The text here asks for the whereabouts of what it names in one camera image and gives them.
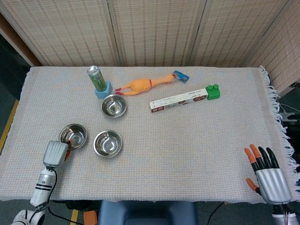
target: green can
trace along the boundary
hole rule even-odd
[[[105,91],[106,90],[106,83],[102,76],[102,73],[97,66],[91,66],[88,68],[88,75],[90,80],[93,82],[93,85],[97,89],[97,91]]]

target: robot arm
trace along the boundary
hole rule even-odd
[[[256,193],[269,204],[273,205],[272,216],[277,225],[299,225],[296,214],[290,210],[288,204],[292,195],[287,185],[285,175],[279,168],[278,162],[272,150],[267,148],[267,153],[262,147],[258,149],[251,144],[251,151],[245,148],[245,153],[248,155],[249,161],[256,174],[259,187],[253,183],[250,178],[246,179],[247,184]]]
[[[46,168],[41,171],[30,200],[31,205],[35,207],[35,211],[20,211],[11,225],[43,224],[45,219],[45,209],[49,206],[50,195],[55,188],[57,181],[55,168],[63,163],[70,144],[70,142],[62,143],[53,141],[48,143],[43,159]]]

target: stainless steel bowl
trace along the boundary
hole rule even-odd
[[[78,149],[83,146],[86,141],[86,129],[80,124],[69,124],[60,133],[59,141],[66,143],[71,140],[71,150]]]
[[[118,95],[109,95],[101,103],[101,110],[105,115],[112,118],[123,115],[126,109],[127,104],[125,100]]]
[[[122,138],[113,130],[102,131],[94,140],[95,153],[103,158],[114,157],[121,148]]]

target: rubber chicken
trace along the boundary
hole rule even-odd
[[[116,89],[117,95],[137,95],[141,92],[149,91],[152,87],[157,86],[161,83],[171,83],[176,79],[175,74],[170,74],[166,77],[159,78],[159,79],[147,79],[147,78],[141,78],[136,79],[126,85],[124,85],[121,88]],[[131,88],[131,91],[128,92],[120,92],[120,90],[125,88]]]

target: white tablecloth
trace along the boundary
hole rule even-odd
[[[0,156],[0,199],[30,199],[50,140],[70,123],[86,127],[88,139],[57,169],[52,199],[188,200],[262,202],[246,184],[255,180],[244,153],[250,143],[271,147],[286,174],[293,199],[299,176],[292,149],[274,119],[274,93],[262,68],[102,67],[113,88],[133,79],[159,78],[179,70],[189,81],[161,84],[125,97],[127,112],[111,119],[87,67],[33,67],[27,75],[14,122]],[[149,102],[218,83],[215,100],[151,113]],[[98,157],[95,136],[112,129],[123,139],[113,158]]]

